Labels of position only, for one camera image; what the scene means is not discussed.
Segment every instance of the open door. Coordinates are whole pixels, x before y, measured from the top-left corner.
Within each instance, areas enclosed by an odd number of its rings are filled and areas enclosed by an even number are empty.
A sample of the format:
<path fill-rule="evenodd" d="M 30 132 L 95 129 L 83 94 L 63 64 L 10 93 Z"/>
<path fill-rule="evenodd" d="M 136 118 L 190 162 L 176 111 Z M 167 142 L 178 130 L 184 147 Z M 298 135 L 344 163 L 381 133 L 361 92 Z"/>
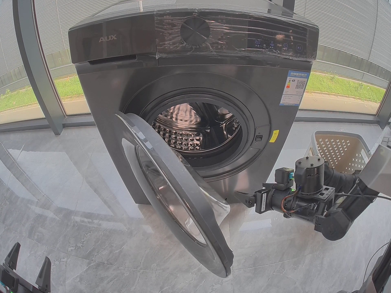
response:
<path fill-rule="evenodd" d="M 201 264 L 229 276 L 233 253 L 219 224 L 230 206 L 142 118 L 118 112 L 114 121 L 124 155 L 156 212 Z"/>

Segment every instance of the grass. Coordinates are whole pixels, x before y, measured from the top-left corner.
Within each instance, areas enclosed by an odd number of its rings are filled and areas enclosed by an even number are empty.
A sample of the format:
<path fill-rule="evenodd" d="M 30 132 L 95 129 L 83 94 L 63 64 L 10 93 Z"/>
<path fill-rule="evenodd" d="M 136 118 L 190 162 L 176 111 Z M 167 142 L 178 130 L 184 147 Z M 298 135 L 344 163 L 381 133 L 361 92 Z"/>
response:
<path fill-rule="evenodd" d="M 77 76 L 54 81 L 61 100 L 73 100 L 83 96 Z M 306 92 L 324 92 L 351 96 L 361 100 L 380 102 L 385 90 L 363 82 L 352 81 L 332 74 L 311 73 Z M 0 96 L 0 112 L 17 107 L 36 104 L 37 99 L 31 87 L 7 92 Z"/>
<path fill-rule="evenodd" d="M 337 75 L 311 73 L 306 91 L 333 93 L 380 103 L 386 90 L 363 82 L 341 78 Z"/>
<path fill-rule="evenodd" d="M 83 90 L 77 76 L 57 79 L 54 83 L 62 100 L 71 100 L 83 96 Z M 0 112 L 36 103 L 37 98 L 30 86 L 14 92 L 7 90 L 5 94 L 0 96 Z"/>

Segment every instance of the front-loading washing machine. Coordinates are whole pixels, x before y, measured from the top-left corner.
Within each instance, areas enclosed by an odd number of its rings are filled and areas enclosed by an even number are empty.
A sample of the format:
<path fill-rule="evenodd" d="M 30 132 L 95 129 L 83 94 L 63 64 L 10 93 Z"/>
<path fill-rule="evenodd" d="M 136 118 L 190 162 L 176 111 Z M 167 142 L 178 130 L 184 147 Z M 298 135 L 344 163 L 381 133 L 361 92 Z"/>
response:
<path fill-rule="evenodd" d="M 72 62 L 136 203 L 218 276 L 219 228 L 266 182 L 316 59 L 319 29 L 264 0 L 130 0 L 72 27 Z"/>

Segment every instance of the plastic wrap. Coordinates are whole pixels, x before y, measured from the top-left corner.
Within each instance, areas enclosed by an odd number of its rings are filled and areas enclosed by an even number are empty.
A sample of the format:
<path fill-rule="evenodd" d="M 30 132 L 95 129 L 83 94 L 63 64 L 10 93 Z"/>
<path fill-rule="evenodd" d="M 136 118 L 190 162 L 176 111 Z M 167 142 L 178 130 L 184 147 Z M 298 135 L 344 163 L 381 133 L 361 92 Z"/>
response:
<path fill-rule="evenodd" d="M 267 13 L 267 10 L 259 10 L 258 13 Z M 316 30 L 272 14 L 259 16 L 215 9 L 155 12 L 155 30 L 156 58 L 219 54 L 273 55 L 306 61 L 316 59 L 317 46 L 312 45 L 317 45 Z M 312 43 L 311 33 L 316 36 Z"/>

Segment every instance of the white laundry basket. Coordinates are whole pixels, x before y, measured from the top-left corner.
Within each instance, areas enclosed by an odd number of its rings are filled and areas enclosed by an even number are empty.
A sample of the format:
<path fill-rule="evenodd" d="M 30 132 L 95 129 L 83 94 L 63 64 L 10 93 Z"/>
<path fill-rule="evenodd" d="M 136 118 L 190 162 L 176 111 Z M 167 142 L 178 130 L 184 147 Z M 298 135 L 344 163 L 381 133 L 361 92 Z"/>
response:
<path fill-rule="evenodd" d="M 317 155 L 329 162 L 329 166 L 342 173 L 354 173 L 363 169 L 371 153 L 359 134 L 339 131 L 316 131 L 306 155 Z"/>

